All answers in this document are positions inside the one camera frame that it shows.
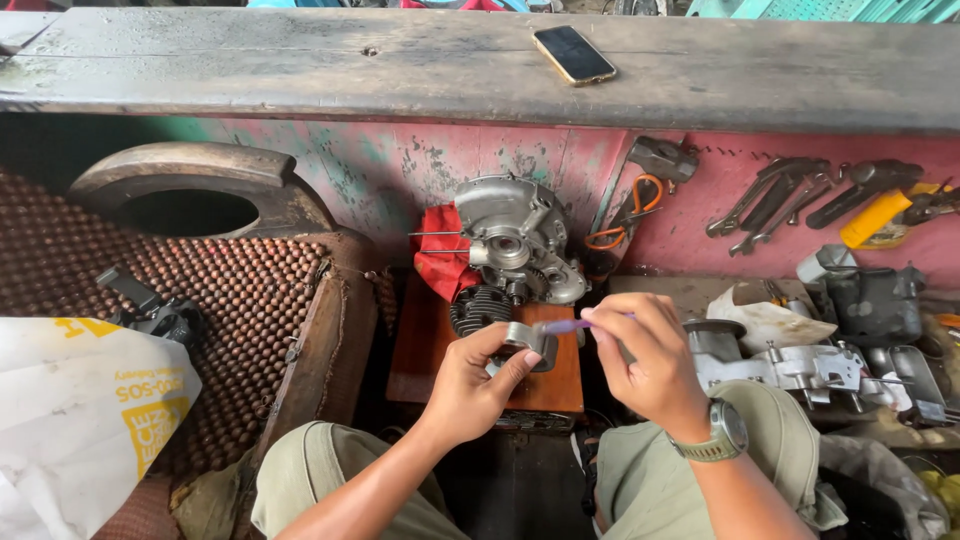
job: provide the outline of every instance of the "right hand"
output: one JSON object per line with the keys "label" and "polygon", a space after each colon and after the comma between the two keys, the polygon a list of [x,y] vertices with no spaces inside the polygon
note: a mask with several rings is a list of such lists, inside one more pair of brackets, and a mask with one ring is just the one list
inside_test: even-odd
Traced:
{"label": "right hand", "polygon": [[[595,308],[584,308],[581,317],[593,325],[607,385],[618,401],[679,442],[710,439],[709,398],[697,381],[686,331],[670,297],[614,294]],[[627,365],[617,340],[635,363]]]}

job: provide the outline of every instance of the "orange-handled pliers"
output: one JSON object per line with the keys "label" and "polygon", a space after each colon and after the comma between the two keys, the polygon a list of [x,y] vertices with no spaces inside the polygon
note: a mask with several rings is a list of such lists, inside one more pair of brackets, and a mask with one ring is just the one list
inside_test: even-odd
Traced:
{"label": "orange-handled pliers", "polygon": [[[646,205],[643,205],[642,203],[640,203],[640,182],[641,181],[643,181],[644,184],[649,182],[657,187],[657,196],[654,197],[653,201],[650,201]],[[591,250],[597,250],[597,251],[611,250],[616,246],[620,245],[620,243],[623,242],[623,239],[627,237],[626,226],[629,225],[629,222],[634,219],[637,219],[641,215],[655,211],[650,209],[657,205],[657,203],[660,201],[660,197],[662,196],[663,196],[663,183],[660,181],[659,178],[657,178],[652,174],[641,174],[640,176],[636,177],[634,179],[634,209],[627,215],[621,217],[620,219],[614,218],[612,221],[612,224],[619,222],[624,225],[618,225],[617,227],[614,227],[612,229],[607,229],[606,231],[601,231],[599,233],[588,234],[587,236],[584,237],[584,244],[586,244],[587,247],[590,248]],[[613,239],[613,241],[611,241],[608,244],[597,244],[594,242],[594,240],[597,238],[600,238],[603,236],[610,236],[610,235],[615,235],[615,238]]]}

